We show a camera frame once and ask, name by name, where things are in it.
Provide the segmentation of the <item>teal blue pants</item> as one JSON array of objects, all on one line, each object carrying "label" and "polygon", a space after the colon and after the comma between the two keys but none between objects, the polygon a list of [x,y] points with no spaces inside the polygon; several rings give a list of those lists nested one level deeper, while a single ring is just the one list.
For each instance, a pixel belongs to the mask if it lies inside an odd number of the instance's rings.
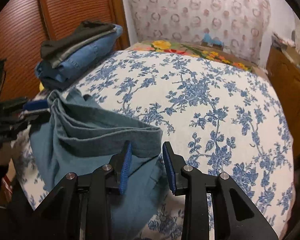
[{"label": "teal blue pants", "polygon": [[75,88],[66,97],[54,90],[47,103],[50,120],[30,129],[32,154],[47,191],[69,172],[89,174],[109,163],[130,141],[127,188],[110,203],[114,238],[133,239],[157,212],[168,190],[159,158],[162,130],[102,109],[94,98]]}]

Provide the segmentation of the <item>dark navy folded garment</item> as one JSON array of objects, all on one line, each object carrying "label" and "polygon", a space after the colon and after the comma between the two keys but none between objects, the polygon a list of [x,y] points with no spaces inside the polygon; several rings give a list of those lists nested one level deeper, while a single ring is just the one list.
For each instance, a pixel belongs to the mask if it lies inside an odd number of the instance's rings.
[{"label": "dark navy folded garment", "polygon": [[73,81],[71,79],[67,79],[65,81],[57,81],[55,79],[52,79],[50,77],[43,77],[40,79],[43,87],[47,90],[60,90],[64,91],[68,87],[70,87],[73,84]]}]

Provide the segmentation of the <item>blue denim folded jeans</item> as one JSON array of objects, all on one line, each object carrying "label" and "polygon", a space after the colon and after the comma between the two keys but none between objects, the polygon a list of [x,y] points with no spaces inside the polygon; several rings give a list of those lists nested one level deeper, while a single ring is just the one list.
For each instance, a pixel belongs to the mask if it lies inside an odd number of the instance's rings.
[{"label": "blue denim folded jeans", "polygon": [[47,60],[43,60],[37,64],[35,68],[35,75],[38,79],[43,77],[50,77],[57,81],[65,81],[71,79],[72,81],[80,77],[88,68],[103,59],[108,55],[116,40],[122,34],[122,27],[115,25],[117,31],[115,33],[104,36],[73,53],[66,60],[59,64],[55,69]]}]

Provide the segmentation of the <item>grey green folded garment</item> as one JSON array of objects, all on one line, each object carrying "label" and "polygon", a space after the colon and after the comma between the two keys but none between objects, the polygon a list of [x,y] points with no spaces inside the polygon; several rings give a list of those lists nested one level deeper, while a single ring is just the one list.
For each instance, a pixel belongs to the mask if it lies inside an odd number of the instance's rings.
[{"label": "grey green folded garment", "polygon": [[58,52],[56,54],[56,56],[54,56],[52,59],[48,60],[48,62],[51,64],[51,67],[53,69],[55,69],[59,66],[60,63],[62,63],[70,55],[72,55],[73,53],[75,53],[76,51],[81,49],[82,47],[84,47],[84,46],[86,46],[86,45],[88,45],[88,44],[104,37],[104,36],[115,33],[116,31],[117,31],[117,27],[114,27],[113,29],[111,29],[109,31],[105,31],[101,34],[98,34],[98,35],[92,36],[90,38],[87,38],[84,41],[78,42],[77,44],[74,44],[74,45],[70,46],[69,48],[66,48],[66,49],[62,50],[61,52]]}]

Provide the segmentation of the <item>dark olive folded garment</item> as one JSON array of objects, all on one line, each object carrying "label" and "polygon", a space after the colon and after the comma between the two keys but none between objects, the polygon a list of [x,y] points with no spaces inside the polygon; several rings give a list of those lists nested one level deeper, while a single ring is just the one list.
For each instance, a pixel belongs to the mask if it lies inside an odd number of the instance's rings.
[{"label": "dark olive folded garment", "polygon": [[44,60],[51,59],[57,53],[70,48],[85,41],[93,36],[105,33],[106,31],[114,30],[115,25],[111,23],[103,23],[100,21],[83,21],[80,25],[68,36],[55,41],[42,42],[40,55]]}]

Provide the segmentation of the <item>brown louvred wardrobe door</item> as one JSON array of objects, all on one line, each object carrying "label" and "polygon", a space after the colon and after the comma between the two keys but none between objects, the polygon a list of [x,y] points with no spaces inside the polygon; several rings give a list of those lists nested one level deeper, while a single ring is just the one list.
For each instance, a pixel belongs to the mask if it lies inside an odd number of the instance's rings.
[{"label": "brown louvred wardrobe door", "polygon": [[9,0],[0,12],[0,59],[5,60],[5,79],[0,100],[39,92],[34,68],[45,40],[71,34],[84,20],[99,20],[123,27],[116,50],[129,47],[122,0]]}]

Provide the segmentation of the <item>blue floral bed sheet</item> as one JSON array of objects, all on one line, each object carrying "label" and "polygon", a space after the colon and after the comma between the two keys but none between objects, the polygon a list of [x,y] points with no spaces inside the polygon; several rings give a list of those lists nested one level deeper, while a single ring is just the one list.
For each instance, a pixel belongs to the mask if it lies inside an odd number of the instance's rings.
[{"label": "blue floral bed sheet", "polygon": [[118,51],[76,88],[101,107],[163,131],[203,173],[228,173],[282,238],[294,203],[293,139],[273,87],[227,64]]}]

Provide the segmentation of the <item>wooden sideboard cabinet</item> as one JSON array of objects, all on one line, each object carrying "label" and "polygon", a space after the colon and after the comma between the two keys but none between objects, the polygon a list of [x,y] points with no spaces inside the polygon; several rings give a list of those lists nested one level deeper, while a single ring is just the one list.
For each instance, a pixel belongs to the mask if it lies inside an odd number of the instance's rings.
[{"label": "wooden sideboard cabinet", "polygon": [[271,47],[266,70],[293,137],[293,157],[300,157],[300,69],[282,51]]}]

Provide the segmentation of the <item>colourful flower blanket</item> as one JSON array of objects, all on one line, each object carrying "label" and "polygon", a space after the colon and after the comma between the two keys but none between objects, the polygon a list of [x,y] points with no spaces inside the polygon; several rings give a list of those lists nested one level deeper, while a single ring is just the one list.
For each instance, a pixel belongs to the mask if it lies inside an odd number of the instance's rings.
[{"label": "colourful flower blanket", "polygon": [[142,41],[135,43],[128,48],[136,51],[154,51],[161,53],[174,53],[184,56],[200,57],[203,59],[228,64],[248,72],[253,72],[254,63],[240,59],[235,55],[223,52],[222,50],[199,46],[190,43],[178,43],[165,40]]}]

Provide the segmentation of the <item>cardboard box with blue cloth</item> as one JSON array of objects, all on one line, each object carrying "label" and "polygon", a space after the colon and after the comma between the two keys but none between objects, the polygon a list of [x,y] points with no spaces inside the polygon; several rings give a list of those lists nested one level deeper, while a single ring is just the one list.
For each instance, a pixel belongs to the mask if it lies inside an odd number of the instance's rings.
[{"label": "cardboard box with blue cloth", "polygon": [[202,39],[202,46],[223,50],[224,43],[219,38],[212,38],[209,33],[205,33]]}]

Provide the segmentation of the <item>brown cardboard box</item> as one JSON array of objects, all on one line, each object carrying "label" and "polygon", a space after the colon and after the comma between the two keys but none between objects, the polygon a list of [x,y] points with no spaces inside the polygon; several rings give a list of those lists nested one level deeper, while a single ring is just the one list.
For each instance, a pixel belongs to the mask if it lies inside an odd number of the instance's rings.
[{"label": "brown cardboard box", "polygon": [[283,50],[284,55],[287,59],[293,64],[297,66],[300,70],[300,53],[294,48],[288,46],[286,49]]}]

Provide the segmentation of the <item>stack of papers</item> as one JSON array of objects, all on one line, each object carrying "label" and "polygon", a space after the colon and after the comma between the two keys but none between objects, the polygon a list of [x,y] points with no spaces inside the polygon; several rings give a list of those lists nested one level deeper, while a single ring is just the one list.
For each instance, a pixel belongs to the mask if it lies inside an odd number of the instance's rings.
[{"label": "stack of papers", "polygon": [[295,42],[290,39],[281,38],[276,32],[271,35],[272,46],[281,50],[286,50],[288,47],[294,48]]}]

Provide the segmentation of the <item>pink circle pattern curtain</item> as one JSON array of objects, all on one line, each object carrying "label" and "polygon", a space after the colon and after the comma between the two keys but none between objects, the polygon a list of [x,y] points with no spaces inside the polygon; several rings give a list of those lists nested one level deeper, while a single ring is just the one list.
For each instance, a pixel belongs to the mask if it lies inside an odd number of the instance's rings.
[{"label": "pink circle pattern curtain", "polygon": [[259,63],[269,0],[128,0],[139,41],[201,44],[219,38],[237,57]]}]

